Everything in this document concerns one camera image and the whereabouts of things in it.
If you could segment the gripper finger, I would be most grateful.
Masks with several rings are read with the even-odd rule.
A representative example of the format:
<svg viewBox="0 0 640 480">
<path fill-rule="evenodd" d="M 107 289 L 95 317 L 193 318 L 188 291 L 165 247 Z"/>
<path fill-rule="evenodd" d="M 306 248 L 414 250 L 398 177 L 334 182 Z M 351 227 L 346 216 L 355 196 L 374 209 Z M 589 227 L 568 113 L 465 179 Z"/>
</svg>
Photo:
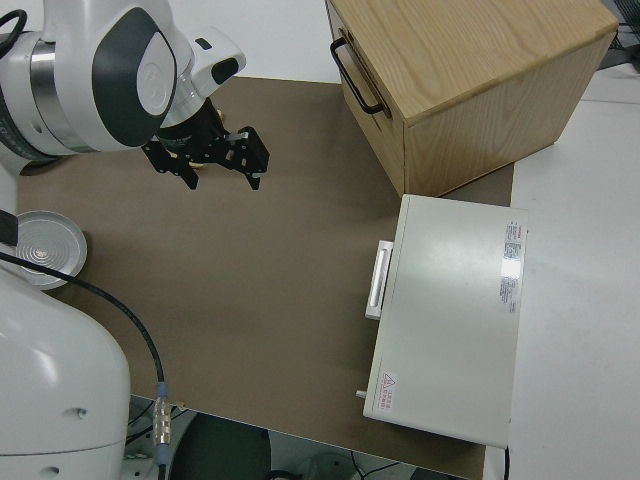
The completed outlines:
<svg viewBox="0 0 640 480">
<path fill-rule="evenodd" d="M 7 246 L 18 244 L 18 218 L 5 210 L 0 210 L 0 242 Z"/>
</svg>

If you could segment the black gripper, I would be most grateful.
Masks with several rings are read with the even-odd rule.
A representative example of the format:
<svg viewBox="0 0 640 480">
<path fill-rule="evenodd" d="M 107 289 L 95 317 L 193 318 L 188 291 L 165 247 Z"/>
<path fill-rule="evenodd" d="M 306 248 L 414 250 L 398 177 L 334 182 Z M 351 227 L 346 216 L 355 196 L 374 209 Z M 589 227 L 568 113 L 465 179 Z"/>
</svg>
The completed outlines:
<svg viewBox="0 0 640 480">
<path fill-rule="evenodd" d="M 161 128 L 141 149 L 158 172 L 178 174 L 191 190 L 199 177 L 190 164 L 216 163 L 244 174 L 257 191 L 270 156 L 253 127 L 228 131 L 210 99 L 184 122 Z"/>
</svg>

